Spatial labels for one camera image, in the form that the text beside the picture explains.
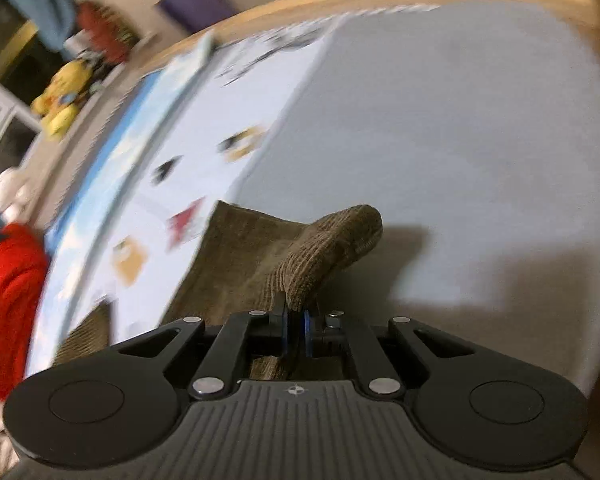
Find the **plush toy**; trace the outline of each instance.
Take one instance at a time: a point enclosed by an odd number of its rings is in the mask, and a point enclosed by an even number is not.
[[[30,200],[29,184],[18,168],[4,170],[0,174],[0,218],[5,224],[17,221]]]
[[[138,42],[138,35],[116,10],[94,0],[80,3],[76,22],[89,33],[94,50],[109,64],[125,62]]]
[[[31,103],[31,110],[42,117],[40,124],[49,136],[62,138],[74,122],[80,111],[78,97],[91,75],[91,65],[86,60],[70,61],[58,70],[43,94]]]

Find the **white stuffed toy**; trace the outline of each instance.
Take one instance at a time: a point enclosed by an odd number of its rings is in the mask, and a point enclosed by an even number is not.
[[[31,199],[29,185],[18,168],[9,168],[0,174],[0,218],[15,222]]]

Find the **circular pad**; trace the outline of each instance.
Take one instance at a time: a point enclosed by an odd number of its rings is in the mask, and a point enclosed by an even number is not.
[[[51,395],[49,409],[67,422],[85,424],[114,415],[125,401],[119,387],[102,381],[65,384]]]
[[[151,449],[171,431],[178,413],[161,366],[107,350],[20,383],[5,403],[4,425],[20,453],[92,469]]]
[[[499,424],[522,424],[534,420],[544,408],[542,395],[531,386],[513,381],[481,384],[469,396],[475,413]]]

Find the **window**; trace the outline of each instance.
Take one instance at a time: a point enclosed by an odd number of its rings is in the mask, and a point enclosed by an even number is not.
[[[11,166],[20,165],[37,134],[19,118],[11,119],[0,138],[0,174]]]

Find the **yellow stuffed toy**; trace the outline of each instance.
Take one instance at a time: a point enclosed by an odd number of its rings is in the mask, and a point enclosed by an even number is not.
[[[76,59],[64,65],[43,94],[31,103],[33,113],[51,137],[61,139],[80,111],[76,100],[93,74],[89,63]]]

